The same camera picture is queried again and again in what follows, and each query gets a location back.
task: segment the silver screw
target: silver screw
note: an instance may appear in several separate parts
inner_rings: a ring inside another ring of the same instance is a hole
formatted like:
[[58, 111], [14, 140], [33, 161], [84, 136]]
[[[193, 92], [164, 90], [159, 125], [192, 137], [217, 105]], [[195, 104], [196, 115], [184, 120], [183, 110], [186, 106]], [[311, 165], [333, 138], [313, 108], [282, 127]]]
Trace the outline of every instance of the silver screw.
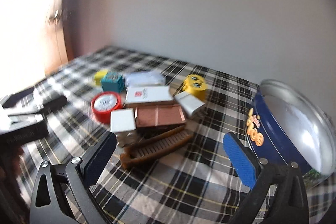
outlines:
[[291, 162], [291, 166], [292, 166], [293, 168], [298, 168], [298, 167], [299, 167], [299, 165], [298, 165], [295, 161], [292, 161], [292, 162]]
[[73, 163], [73, 164], [77, 164], [77, 163], [80, 162], [80, 160], [81, 160], [80, 157], [74, 157], [74, 158], [71, 160], [71, 163]]
[[45, 160], [42, 164], [41, 164], [42, 167], [47, 167], [48, 166], [48, 162]]
[[266, 158], [260, 158], [259, 162], [263, 165], [266, 165], [268, 163], [268, 160]]

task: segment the table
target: table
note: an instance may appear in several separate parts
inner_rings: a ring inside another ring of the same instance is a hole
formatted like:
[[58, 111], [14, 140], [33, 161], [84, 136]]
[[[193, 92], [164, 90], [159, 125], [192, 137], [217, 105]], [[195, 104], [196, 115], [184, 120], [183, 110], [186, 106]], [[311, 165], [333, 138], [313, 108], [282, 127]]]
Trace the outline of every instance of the table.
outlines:
[[[122, 149], [113, 153], [97, 185], [90, 190], [114, 223], [226, 223], [234, 214], [249, 188], [244, 186], [226, 156], [222, 139], [233, 131], [244, 145], [244, 121], [257, 85], [244, 79], [199, 65], [165, 57], [106, 47], [76, 58], [58, 72], [36, 85], [46, 99], [63, 93], [68, 104], [48, 115], [50, 135], [24, 146], [22, 175], [18, 182], [26, 200], [32, 193], [37, 170], [43, 160], [53, 164], [82, 156], [85, 150], [108, 130], [92, 118], [91, 99], [100, 92], [92, 77], [100, 69], [119, 72], [157, 70], [177, 93], [188, 74], [198, 74], [208, 84], [206, 115], [188, 120], [186, 129], [194, 138], [185, 147], [153, 164], [124, 170], [119, 161]], [[24, 98], [21, 106], [33, 103]], [[336, 175], [308, 191], [310, 223], [316, 223], [336, 196]], [[275, 187], [271, 187], [256, 223], [268, 210]], [[75, 217], [83, 218], [67, 191]]]

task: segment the yellow face toy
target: yellow face toy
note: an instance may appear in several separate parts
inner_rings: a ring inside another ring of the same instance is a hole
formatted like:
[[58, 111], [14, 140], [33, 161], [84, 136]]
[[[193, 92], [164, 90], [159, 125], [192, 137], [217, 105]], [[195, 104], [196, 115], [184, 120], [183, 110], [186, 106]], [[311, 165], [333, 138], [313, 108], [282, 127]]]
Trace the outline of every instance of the yellow face toy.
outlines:
[[182, 90], [204, 101], [207, 88], [208, 86], [203, 77], [199, 75], [188, 75], [183, 81]]

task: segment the blue rubber pad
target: blue rubber pad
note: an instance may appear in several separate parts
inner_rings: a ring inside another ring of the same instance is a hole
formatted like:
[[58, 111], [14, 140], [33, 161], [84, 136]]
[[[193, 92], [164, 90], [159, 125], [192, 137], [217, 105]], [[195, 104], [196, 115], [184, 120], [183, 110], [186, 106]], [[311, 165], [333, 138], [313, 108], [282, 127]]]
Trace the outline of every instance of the blue rubber pad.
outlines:
[[257, 181], [256, 169], [237, 141], [240, 142], [226, 133], [223, 138], [223, 148], [236, 169], [241, 182], [252, 189]]

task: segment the wall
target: wall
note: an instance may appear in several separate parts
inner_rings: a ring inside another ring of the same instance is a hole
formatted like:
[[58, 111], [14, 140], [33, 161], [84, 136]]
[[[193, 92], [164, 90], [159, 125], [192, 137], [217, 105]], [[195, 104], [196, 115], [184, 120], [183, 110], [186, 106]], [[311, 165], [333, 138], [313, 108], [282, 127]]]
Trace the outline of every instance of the wall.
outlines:
[[255, 83], [283, 80], [336, 118], [336, 0], [86, 0], [83, 52], [112, 43]]

